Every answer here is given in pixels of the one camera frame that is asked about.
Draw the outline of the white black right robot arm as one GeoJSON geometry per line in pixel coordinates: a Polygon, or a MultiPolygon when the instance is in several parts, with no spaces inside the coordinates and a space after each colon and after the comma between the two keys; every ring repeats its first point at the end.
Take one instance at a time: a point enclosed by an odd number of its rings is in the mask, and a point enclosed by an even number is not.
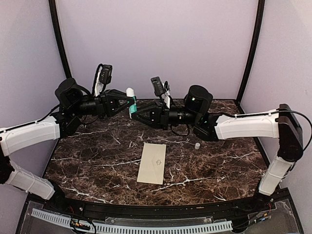
{"type": "Polygon", "coordinates": [[[152,128],[166,130],[174,125],[191,125],[196,137],[203,141],[219,141],[237,137],[270,137],[279,140],[279,149],[262,177],[258,192],[249,200],[249,208],[260,211],[270,196],[303,156],[302,128],[295,112],[287,104],[267,112],[230,115],[209,113],[213,95],[202,86],[192,85],[183,106],[167,104],[162,98],[137,109],[131,117],[152,128]]]}

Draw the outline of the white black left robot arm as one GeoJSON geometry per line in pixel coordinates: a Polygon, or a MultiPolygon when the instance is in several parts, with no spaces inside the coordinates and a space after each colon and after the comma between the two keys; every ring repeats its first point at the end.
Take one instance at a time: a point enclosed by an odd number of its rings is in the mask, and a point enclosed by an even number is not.
{"type": "Polygon", "coordinates": [[[74,78],[64,80],[55,95],[59,105],[45,117],[0,130],[0,182],[49,200],[57,212],[63,213],[69,208],[69,202],[60,195],[62,190],[55,183],[18,166],[9,156],[44,141],[71,136],[83,124],[83,116],[112,117],[133,105],[135,100],[115,89],[102,91],[95,97],[74,78]]]}

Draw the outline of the cream paper envelope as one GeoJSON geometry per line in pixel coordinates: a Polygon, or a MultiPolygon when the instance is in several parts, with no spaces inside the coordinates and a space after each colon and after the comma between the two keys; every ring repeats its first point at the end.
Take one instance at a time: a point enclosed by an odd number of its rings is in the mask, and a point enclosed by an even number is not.
{"type": "Polygon", "coordinates": [[[165,144],[144,143],[137,182],[162,185],[165,157],[165,144]]]}

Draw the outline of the white glue stick cap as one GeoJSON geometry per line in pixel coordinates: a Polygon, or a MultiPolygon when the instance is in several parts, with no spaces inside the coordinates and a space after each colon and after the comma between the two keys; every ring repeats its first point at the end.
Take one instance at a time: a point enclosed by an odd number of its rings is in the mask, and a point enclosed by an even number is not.
{"type": "Polygon", "coordinates": [[[195,144],[195,149],[198,150],[199,148],[200,148],[200,143],[197,142],[197,143],[195,144]]]}

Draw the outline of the green white glue stick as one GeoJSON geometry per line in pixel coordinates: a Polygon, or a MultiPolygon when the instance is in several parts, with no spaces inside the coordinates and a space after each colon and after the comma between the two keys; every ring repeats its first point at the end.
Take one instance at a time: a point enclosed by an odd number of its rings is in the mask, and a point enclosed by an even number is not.
{"type": "Polygon", "coordinates": [[[134,89],[132,89],[131,87],[128,87],[126,89],[126,95],[127,97],[131,99],[130,101],[131,105],[129,106],[129,117],[132,118],[133,113],[137,111],[137,99],[135,96],[134,89]]]}

